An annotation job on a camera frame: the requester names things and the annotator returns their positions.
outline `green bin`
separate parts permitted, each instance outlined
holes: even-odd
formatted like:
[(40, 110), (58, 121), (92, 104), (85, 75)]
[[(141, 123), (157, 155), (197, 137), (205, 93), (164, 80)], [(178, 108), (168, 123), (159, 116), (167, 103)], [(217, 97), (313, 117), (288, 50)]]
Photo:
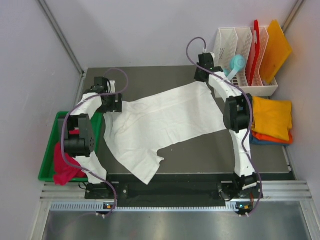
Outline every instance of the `green bin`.
[[(57, 113), (53, 128), (51, 131), (51, 135), (49, 138), (48, 145), (46, 147), (46, 151), (44, 154), (42, 166), (39, 172), (38, 179), (40, 181), (44, 182), (53, 182), (54, 181), (54, 150), (56, 144), (59, 142), (59, 139), (61, 136), (59, 136), (59, 129), (58, 129), (58, 118), (60, 116), (66, 116), (67, 111), (60, 111)], [(94, 116), (91, 118), (91, 124), (93, 128), (93, 133), (95, 136), (95, 152), (98, 152), (98, 146), (99, 146), (99, 138), (100, 138), (100, 131), (102, 126), (102, 120), (104, 118), (103, 113), (95, 113)], [(88, 182), (87, 177), (75, 177), (71, 180), (71, 182)]]

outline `white plastic box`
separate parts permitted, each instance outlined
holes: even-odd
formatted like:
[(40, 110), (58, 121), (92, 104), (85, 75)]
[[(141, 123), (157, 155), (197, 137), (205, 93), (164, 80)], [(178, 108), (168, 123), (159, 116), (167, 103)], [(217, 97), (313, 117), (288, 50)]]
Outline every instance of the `white plastic box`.
[[(238, 85), (245, 93), (258, 97), (270, 97), (278, 88), (274, 78), (270, 85), (264, 86), (259, 70), (268, 44), (269, 35), (265, 27), (260, 27), (260, 53), (256, 70), (254, 72), (252, 86), (248, 86), (245, 69), (233, 78), (233, 84)], [(248, 60), (250, 47), (253, 41), (252, 29), (250, 27), (228, 27), (219, 28), (215, 39), (213, 53), (215, 54), (214, 65), (230, 70), (229, 62), (236, 55), (241, 54)]]

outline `white wall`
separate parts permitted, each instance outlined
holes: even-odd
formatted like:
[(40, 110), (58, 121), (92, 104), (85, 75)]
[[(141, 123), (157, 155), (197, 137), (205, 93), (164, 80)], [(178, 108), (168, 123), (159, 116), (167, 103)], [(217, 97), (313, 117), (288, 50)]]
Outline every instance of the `white wall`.
[(0, 1), (0, 239), (27, 239), (55, 115), (79, 74), (35, 0)]
[(274, 98), (293, 104), (294, 143), (288, 148), (320, 213), (320, 1), (307, 0), (286, 33), (293, 53), (276, 79)]
[[(282, 24), (296, 0), (46, 0), (84, 68), (190, 65), (220, 27)], [(193, 59), (202, 42), (190, 48)]]

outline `cable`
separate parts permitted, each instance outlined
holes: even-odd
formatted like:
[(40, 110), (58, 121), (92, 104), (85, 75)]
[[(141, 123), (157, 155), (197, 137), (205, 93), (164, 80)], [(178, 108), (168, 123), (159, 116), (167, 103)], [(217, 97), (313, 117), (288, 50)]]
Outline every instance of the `cable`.
[(245, 140), (246, 140), (246, 138), (248, 137), (248, 135), (249, 135), (249, 133), (250, 133), (250, 131), (251, 131), (251, 126), (252, 126), (252, 122), (253, 122), (253, 110), (252, 110), (252, 105), (251, 105), (251, 102), (250, 102), (247, 94), (246, 94), (240, 87), (238, 87), (238, 86), (230, 83), (228, 80), (223, 79), (221, 76), (215, 74), (215, 73), (212, 72), (212, 71), (209, 71), (209, 70), (203, 68), (202, 66), (199, 66), (197, 63), (195, 63), (194, 61), (192, 61), (192, 59), (191, 59), (190, 56), (189, 56), (189, 47), (190, 47), (191, 43), (192, 43), (194, 40), (197, 40), (197, 39), (202, 40), (202, 41), (204, 42), (204, 49), (207, 49), (206, 40), (203, 39), (202, 37), (199, 37), (199, 36), (198, 36), (198, 37), (195, 37), (195, 38), (192, 39), (192, 40), (188, 43), (188, 45), (186, 46), (185, 53), (186, 53), (186, 57), (189, 59), (189, 61), (190, 61), (193, 65), (195, 65), (197, 68), (199, 68), (199, 69), (205, 71), (206, 73), (209, 73), (209, 74), (211, 74), (211, 75), (213, 75), (213, 76), (221, 79), (221, 80), (224, 81), (226, 84), (228, 84), (228, 85), (234, 87), (235, 89), (239, 90), (239, 91), (242, 93), (242, 95), (244, 96), (244, 98), (245, 98), (245, 100), (246, 100), (246, 102), (247, 102), (247, 104), (248, 104), (248, 106), (249, 106), (249, 112), (250, 112), (249, 127), (248, 127), (248, 129), (247, 129), (247, 131), (246, 131), (246, 133), (245, 133), (245, 135), (244, 135), (244, 138), (243, 138), (243, 140), (242, 140), (242, 142), (241, 142), (241, 145), (242, 145), (242, 148), (243, 148), (243, 150), (245, 151), (245, 154), (247, 155), (247, 157), (248, 157), (248, 159), (249, 159), (249, 161), (250, 161), (250, 163), (251, 163), (254, 171), (256, 172), (256, 174), (257, 174), (257, 176), (258, 176), (258, 179), (259, 179), (259, 182), (260, 182), (260, 192), (259, 192), (259, 196), (258, 196), (258, 199), (257, 199), (257, 201), (256, 201), (256, 204), (255, 204), (254, 208), (253, 208), (252, 211), (248, 214), (248, 216), (250, 216), (251, 214), (253, 214), (253, 213), (256, 211), (257, 206), (259, 205), (260, 200), (261, 200), (261, 198), (262, 198), (262, 179), (261, 179), (261, 175), (260, 175), (260, 173), (258, 172), (258, 169), (257, 169), (256, 165), (253, 163), (253, 161), (252, 161), (252, 159), (251, 159), (251, 156), (248, 154), (248, 151), (247, 151), (247, 149), (246, 149), (246, 147), (245, 147)]
[(64, 138), (64, 132), (66, 131), (66, 126), (67, 126), (67, 121), (68, 121), (68, 118), (70, 117), (71, 113), (76, 110), (77, 108), (79, 108), (80, 106), (82, 106), (86, 101), (90, 100), (90, 99), (93, 99), (95, 97), (103, 97), (103, 96), (111, 96), (111, 95), (117, 95), (117, 94), (121, 94), (123, 93), (124, 91), (127, 90), (128, 86), (129, 86), (129, 78), (128, 78), (128, 75), (121, 69), (119, 68), (110, 68), (109, 70), (107, 70), (104, 74), (104, 76), (106, 76), (110, 71), (119, 71), (121, 73), (123, 73), (123, 75), (125, 76), (125, 79), (126, 79), (126, 85), (125, 87), (120, 90), (120, 91), (116, 91), (116, 92), (113, 92), (113, 93), (101, 93), (101, 94), (96, 94), (96, 95), (92, 95), (88, 98), (86, 98), (84, 101), (81, 101), (79, 102), (71, 111), (68, 112), (68, 114), (65, 116), (65, 119), (63, 121), (63, 125), (62, 125), (62, 134), (61, 134), (61, 153), (62, 153), (62, 158), (64, 160), (64, 162), (66, 164), (68, 164), (69, 166), (71, 167), (74, 167), (76, 169), (81, 169), (82, 171), (85, 171), (85, 172), (88, 172), (89, 174), (91, 174), (92, 176), (94, 176), (95, 178), (99, 179), (101, 182), (107, 184), (111, 189), (112, 189), (112, 192), (114, 194), (114, 204), (112, 205), (112, 208), (110, 210), (110, 212), (108, 212), (108, 214), (105, 215), (105, 217), (108, 217), (110, 216), (110, 214), (115, 210), (116, 206), (117, 206), (117, 192), (114, 188), (114, 186), (112, 186), (112, 184), (110, 182), (108, 182), (107, 180), (99, 177), (98, 175), (94, 174), (93, 172), (89, 171), (89, 169), (85, 168), (85, 167), (81, 167), (81, 166), (77, 166), (77, 165), (74, 165), (72, 163), (70, 163), (67, 158), (66, 158), (66, 152), (65, 152), (65, 138)]

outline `purple cable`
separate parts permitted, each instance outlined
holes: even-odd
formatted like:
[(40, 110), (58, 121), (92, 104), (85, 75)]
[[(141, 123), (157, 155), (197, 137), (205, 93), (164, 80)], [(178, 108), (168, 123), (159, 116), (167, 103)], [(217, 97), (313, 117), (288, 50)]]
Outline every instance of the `purple cable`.
[(117, 95), (117, 94), (121, 94), (124, 91), (127, 90), (128, 86), (129, 86), (129, 78), (128, 75), (125, 73), (125, 71), (119, 69), (119, 68), (110, 68), (109, 70), (107, 70), (104, 74), (104, 76), (106, 76), (110, 71), (119, 71), (121, 73), (123, 73), (123, 75), (125, 76), (126, 79), (126, 85), (125, 87), (121, 90), (121, 91), (116, 91), (116, 92), (112, 92), (112, 93), (101, 93), (101, 94), (96, 94), (96, 95), (92, 95), (88, 98), (86, 98), (84, 101), (79, 102), (71, 111), (68, 112), (68, 114), (65, 116), (65, 119), (63, 121), (63, 125), (62, 125), (62, 135), (61, 135), (61, 153), (62, 153), (62, 158), (64, 160), (64, 162), (66, 164), (68, 164), (71, 167), (74, 167), (76, 169), (81, 169), (82, 171), (88, 172), (89, 174), (91, 174), (92, 176), (94, 176), (95, 178), (99, 179), (101, 182), (106, 183), (113, 191), (114, 194), (114, 204), (112, 205), (112, 208), (110, 209), (110, 212), (108, 212), (108, 214), (106, 214), (105, 216), (108, 217), (116, 208), (117, 206), (117, 192), (114, 188), (114, 186), (112, 186), (112, 184), (110, 182), (108, 182), (107, 180), (97, 176), (96, 174), (94, 174), (93, 172), (89, 171), (88, 169), (86, 169), (85, 167), (81, 167), (81, 166), (77, 166), (74, 165), (72, 163), (70, 163), (67, 158), (66, 158), (66, 153), (65, 153), (65, 138), (64, 138), (64, 132), (66, 131), (66, 126), (67, 126), (67, 121), (68, 118), (70, 117), (71, 113), (76, 110), (77, 108), (79, 108), (80, 106), (82, 106), (86, 101), (93, 99), (95, 97), (103, 97), (103, 96), (110, 96), (110, 95)]
[(251, 163), (251, 165), (252, 165), (254, 171), (256, 172), (256, 174), (257, 174), (257, 176), (258, 176), (258, 179), (259, 179), (259, 181), (260, 181), (260, 193), (259, 193), (259, 196), (258, 196), (258, 199), (257, 199), (257, 201), (256, 201), (256, 204), (255, 204), (254, 208), (253, 208), (252, 211), (248, 214), (248, 216), (250, 216), (251, 214), (253, 214), (253, 213), (256, 211), (257, 206), (259, 205), (260, 200), (261, 200), (261, 198), (262, 198), (262, 179), (261, 179), (261, 175), (260, 175), (260, 173), (258, 172), (258, 169), (257, 169), (256, 165), (253, 163), (253, 161), (252, 161), (252, 159), (251, 159), (250, 155), (248, 154), (248, 151), (247, 151), (247, 149), (246, 149), (246, 147), (245, 147), (245, 140), (246, 140), (246, 138), (248, 137), (248, 135), (249, 135), (249, 133), (250, 133), (250, 131), (251, 131), (251, 126), (252, 126), (252, 123), (253, 123), (253, 110), (252, 110), (252, 105), (251, 105), (251, 102), (250, 102), (247, 94), (246, 94), (240, 87), (238, 87), (238, 86), (236, 86), (236, 85), (233, 85), (231, 82), (223, 79), (221, 76), (219, 76), (219, 75), (215, 74), (214, 72), (211, 72), (211, 71), (209, 71), (209, 70), (207, 70), (207, 69), (199, 66), (199, 65), (196, 64), (194, 61), (192, 61), (192, 59), (190, 58), (189, 53), (188, 53), (188, 52), (189, 52), (189, 46), (191, 45), (191, 43), (192, 43), (194, 40), (197, 40), (197, 39), (201, 39), (201, 40), (204, 42), (204, 49), (207, 49), (206, 40), (205, 40), (204, 38), (200, 37), (200, 36), (195, 37), (195, 38), (192, 39), (192, 40), (188, 43), (188, 45), (186, 46), (185, 53), (186, 53), (186, 56), (187, 56), (187, 58), (189, 59), (189, 61), (190, 61), (193, 65), (195, 65), (197, 68), (199, 68), (199, 69), (201, 69), (201, 70), (203, 70), (203, 71), (205, 71), (205, 72), (207, 72), (207, 73), (209, 73), (209, 74), (212, 74), (213, 76), (215, 76), (215, 77), (221, 79), (222, 81), (224, 81), (226, 84), (228, 84), (228, 85), (234, 87), (235, 89), (239, 90), (239, 91), (242, 93), (242, 95), (244, 96), (244, 98), (245, 98), (245, 100), (246, 100), (246, 102), (247, 102), (247, 104), (248, 104), (248, 106), (249, 106), (249, 112), (250, 112), (249, 127), (248, 127), (248, 129), (247, 129), (247, 131), (246, 131), (246, 133), (245, 133), (245, 135), (244, 135), (244, 138), (243, 138), (243, 140), (242, 140), (242, 142), (241, 142), (241, 145), (242, 145), (242, 148), (243, 148), (243, 150), (245, 151), (245, 154), (247, 155), (247, 157), (248, 157), (248, 159), (249, 159), (249, 161), (250, 161), (250, 163)]

